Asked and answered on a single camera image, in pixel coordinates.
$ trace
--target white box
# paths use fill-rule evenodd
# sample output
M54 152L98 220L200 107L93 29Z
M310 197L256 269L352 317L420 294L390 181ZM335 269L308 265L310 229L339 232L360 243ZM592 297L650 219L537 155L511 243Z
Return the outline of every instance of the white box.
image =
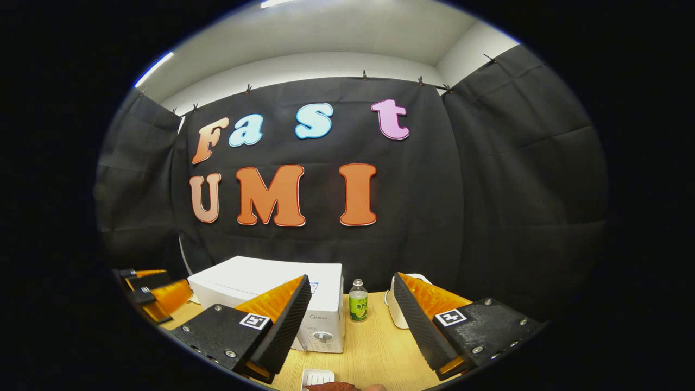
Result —
M310 264L234 257L188 277L188 283L207 309L219 303L228 307L306 274L311 301L297 333L293 349L343 352L343 265Z

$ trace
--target pink letter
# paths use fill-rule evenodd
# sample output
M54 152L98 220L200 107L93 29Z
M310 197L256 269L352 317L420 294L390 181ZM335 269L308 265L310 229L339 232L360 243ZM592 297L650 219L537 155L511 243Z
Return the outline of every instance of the pink letter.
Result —
M410 134L408 128L398 126L398 116L405 115L405 107L395 105L395 100L386 99L372 105L372 111L379 113L379 128L384 136L402 140Z

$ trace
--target wooden table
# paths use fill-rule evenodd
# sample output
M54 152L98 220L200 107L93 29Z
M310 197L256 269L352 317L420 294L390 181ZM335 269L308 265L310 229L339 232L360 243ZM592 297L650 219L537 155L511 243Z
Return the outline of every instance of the wooden table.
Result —
M348 295L343 295L343 300L343 308L348 311ZM336 381L352 383L362 390L378 383L388 391L424 390L444 383L425 362L410 331L393 324L389 307L384 303L384 292L370 293L367 306L367 320L363 323L353 323L346 316L342 353L291 349L271 387L300 391L302 372L308 368L333 371ZM199 304L186 303L171 314L173 320L161 326L172 330L202 310Z

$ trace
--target black curtain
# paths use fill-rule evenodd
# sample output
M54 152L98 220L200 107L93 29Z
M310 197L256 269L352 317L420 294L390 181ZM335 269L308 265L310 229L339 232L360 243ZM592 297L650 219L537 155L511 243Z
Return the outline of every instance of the black curtain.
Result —
M403 140L385 137L371 105L394 99L405 107L399 125L409 128ZM328 103L332 127L320 138L299 139L297 110ZM231 147L237 120L263 116L263 136L254 145ZM206 161L192 164L198 131L224 117ZM371 207L376 223L344 226L345 180L338 169L347 163L376 167L371 179ZM236 171L257 168L266 186L281 165L304 167L299 185L302 227L279 227L270 221L237 222L240 183ZM213 223L198 221L191 206L188 180L220 173L220 213ZM432 86L392 79L326 78L281 83L206 104L186 114L172 172L174 210L193 272L245 255L294 262L343 264L345 289L362 278L367 289L387 290L395 271L422 273L446 289L455 288L463 233L463 196L459 157L449 119ZM203 206L209 186L203 183Z
M601 253L605 161L568 86L519 45L442 96L464 186L457 291L547 319Z
M94 188L97 224L111 268L167 269L173 278L188 276L170 193L180 122L135 88L113 118Z

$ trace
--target white tray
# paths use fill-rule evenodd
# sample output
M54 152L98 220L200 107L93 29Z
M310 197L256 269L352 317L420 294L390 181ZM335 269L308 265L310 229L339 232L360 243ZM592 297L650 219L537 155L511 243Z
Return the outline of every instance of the white tray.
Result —
M308 391L306 386L330 383L336 381L336 374L322 369L305 369L302 372L302 387L300 391Z

